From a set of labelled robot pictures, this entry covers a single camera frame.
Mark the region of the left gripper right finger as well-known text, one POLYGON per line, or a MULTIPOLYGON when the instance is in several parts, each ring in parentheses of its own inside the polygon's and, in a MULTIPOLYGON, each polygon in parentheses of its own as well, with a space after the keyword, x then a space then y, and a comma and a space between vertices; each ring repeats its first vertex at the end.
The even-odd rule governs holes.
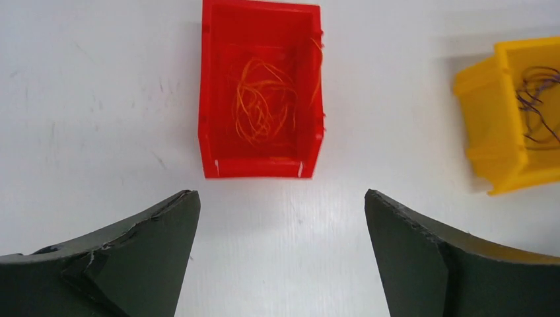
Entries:
POLYGON ((391 316, 559 315, 559 258, 478 238, 376 190, 365 216, 391 316))

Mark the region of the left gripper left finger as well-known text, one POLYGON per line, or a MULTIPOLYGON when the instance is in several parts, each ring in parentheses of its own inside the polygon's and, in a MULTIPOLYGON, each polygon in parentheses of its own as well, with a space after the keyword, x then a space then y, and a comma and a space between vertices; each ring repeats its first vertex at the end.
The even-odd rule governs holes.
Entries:
POLYGON ((183 190, 32 254, 1 257, 2 316, 173 316, 201 202, 183 190))

